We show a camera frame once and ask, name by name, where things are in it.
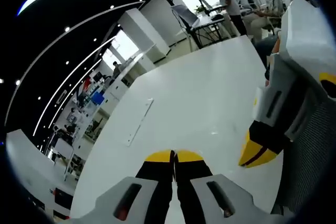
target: white table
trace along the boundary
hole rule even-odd
[[[270,212],[279,188],[282,153],[253,167],[238,166],[251,125],[257,86],[265,69],[246,36],[230,39],[175,59],[142,75],[118,103],[84,166],[70,216],[94,208],[98,196],[122,178],[135,176],[145,158],[164,149],[188,149],[202,155],[213,174],[224,174]],[[131,120],[148,98],[154,102],[132,144],[124,139]],[[184,223],[173,183],[166,223]]]

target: monitor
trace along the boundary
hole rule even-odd
[[[190,26],[192,26],[198,20],[197,16],[193,14],[185,5],[174,5],[171,8]]]

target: black ceiling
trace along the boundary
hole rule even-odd
[[[65,27],[73,27],[95,14],[109,10],[111,5],[120,6],[139,0],[37,0],[16,16],[24,1],[12,0],[8,1],[7,5],[9,18],[4,27],[8,29],[8,33],[0,76],[5,80],[0,87],[1,93],[4,94],[2,115],[7,110],[9,99],[16,88],[15,80],[20,79],[33,60],[65,32]],[[23,129],[33,143],[42,143],[50,134],[43,125],[50,123],[57,108],[49,106],[35,137],[32,137],[32,134],[50,97],[78,63],[103,43],[108,30],[124,11],[125,9],[120,9],[108,12],[66,33],[42,55],[18,88],[9,112],[7,132]],[[118,30],[116,27],[109,38]],[[91,67],[94,61],[97,61],[97,57],[86,61],[69,78],[65,87],[68,87],[69,83],[76,83],[85,73],[84,67]]]

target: white wall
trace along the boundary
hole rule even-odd
[[[143,36],[143,31],[129,15],[123,14],[118,23],[141,51],[148,50],[154,44],[148,36]]]
[[[170,48],[167,43],[138,9],[134,8],[126,11],[121,16],[119,24],[140,50],[148,50],[153,44],[156,44],[164,55],[169,52]],[[144,41],[145,37],[150,41],[151,45],[149,47],[148,41]]]
[[[59,188],[74,195],[76,183],[71,178],[65,182],[62,172],[54,167],[52,160],[43,155],[22,130],[8,133],[6,150],[14,172],[21,184],[46,208],[54,209],[68,216],[70,211],[55,203],[50,190]]]
[[[185,5],[182,0],[173,0],[175,5]],[[168,45],[184,39],[184,33],[176,36],[181,27],[166,0],[151,0],[140,11],[162,36]]]

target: chair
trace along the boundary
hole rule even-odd
[[[315,188],[336,139],[336,103],[318,104],[307,126],[284,149],[282,177],[276,204],[297,212]]]
[[[263,29],[272,31],[275,35],[275,28],[281,28],[281,18],[280,17],[267,17],[268,25],[264,26]]]

